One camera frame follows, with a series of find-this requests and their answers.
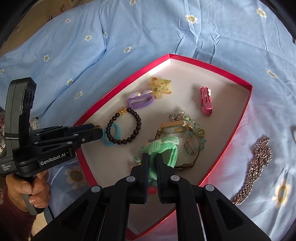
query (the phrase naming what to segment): blue hair tie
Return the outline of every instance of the blue hair tie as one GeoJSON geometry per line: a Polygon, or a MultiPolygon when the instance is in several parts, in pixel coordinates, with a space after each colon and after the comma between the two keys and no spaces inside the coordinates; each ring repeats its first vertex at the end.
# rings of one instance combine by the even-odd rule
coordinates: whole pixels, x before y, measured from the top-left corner
{"type": "MultiPolygon", "coordinates": [[[[119,126],[115,122],[112,124],[112,126],[114,126],[116,128],[116,135],[115,135],[114,138],[119,139],[120,138],[120,128],[119,128],[119,126]]],[[[115,145],[113,142],[106,141],[106,129],[103,132],[103,136],[102,136],[101,140],[102,140],[102,142],[103,142],[103,144],[105,146],[115,145]]]]}

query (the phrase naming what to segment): hand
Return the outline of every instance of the hand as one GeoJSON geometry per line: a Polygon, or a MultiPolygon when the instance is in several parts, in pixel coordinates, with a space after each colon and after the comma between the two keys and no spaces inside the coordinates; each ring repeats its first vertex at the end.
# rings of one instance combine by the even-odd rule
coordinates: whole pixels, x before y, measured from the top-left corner
{"type": "Polygon", "coordinates": [[[10,201],[23,212],[28,212],[27,205],[23,200],[21,193],[32,194],[29,201],[32,205],[38,208],[48,206],[48,201],[51,198],[50,185],[47,183],[48,171],[43,171],[37,174],[37,178],[33,183],[29,183],[13,174],[6,176],[6,184],[8,187],[8,197],[10,201]]]}

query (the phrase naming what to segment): maroon sleeve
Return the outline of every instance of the maroon sleeve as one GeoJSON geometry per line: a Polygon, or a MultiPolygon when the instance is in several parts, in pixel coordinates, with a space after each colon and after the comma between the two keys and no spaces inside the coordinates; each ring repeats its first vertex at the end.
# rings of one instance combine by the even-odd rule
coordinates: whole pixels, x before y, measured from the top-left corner
{"type": "Polygon", "coordinates": [[[5,187],[3,190],[3,203],[0,205],[0,218],[5,221],[8,227],[13,227],[14,233],[20,240],[27,241],[36,216],[15,207],[8,198],[7,187],[5,187]]]}

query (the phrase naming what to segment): tray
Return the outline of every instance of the tray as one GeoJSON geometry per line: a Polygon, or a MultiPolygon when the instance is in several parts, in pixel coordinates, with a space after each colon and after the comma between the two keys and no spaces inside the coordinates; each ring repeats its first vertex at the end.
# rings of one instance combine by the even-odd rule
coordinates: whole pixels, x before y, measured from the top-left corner
{"type": "MultiPolygon", "coordinates": [[[[93,123],[107,126],[109,119],[127,106],[127,96],[133,92],[150,89],[151,77],[171,80],[172,94],[163,94],[162,99],[137,109],[142,126],[139,135],[127,145],[105,146],[101,140],[86,143],[77,151],[80,164],[90,186],[114,185],[128,176],[136,165],[133,160],[148,139],[154,138],[161,123],[170,121],[168,116],[180,109],[196,120],[205,130],[205,148],[191,169],[176,172],[199,185],[221,158],[232,139],[249,102],[252,85],[241,78],[213,65],[174,54],[167,54],[140,69],[94,104],[75,125],[93,123]],[[213,113],[202,114],[200,87],[212,90],[213,113]]],[[[135,120],[125,114],[116,120],[121,129],[120,138],[127,138],[135,128],[135,120]]],[[[184,148],[187,134],[176,135],[180,139],[177,164],[191,163],[195,155],[184,148]]],[[[131,205],[127,238],[134,240],[164,220],[174,210],[173,204],[160,204],[157,193],[148,195],[145,205],[131,205]]]]}

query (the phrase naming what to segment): purple hair tie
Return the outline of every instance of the purple hair tie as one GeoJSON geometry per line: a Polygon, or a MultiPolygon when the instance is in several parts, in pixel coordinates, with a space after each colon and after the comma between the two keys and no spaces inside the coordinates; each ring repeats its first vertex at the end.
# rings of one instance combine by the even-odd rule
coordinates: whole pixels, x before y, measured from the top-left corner
{"type": "Polygon", "coordinates": [[[153,101],[154,101],[154,95],[152,95],[152,94],[143,94],[143,95],[135,96],[135,97],[132,97],[132,98],[128,98],[128,106],[131,109],[135,110],[135,109],[139,109],[139,108],[148,106],[153,101]]]}

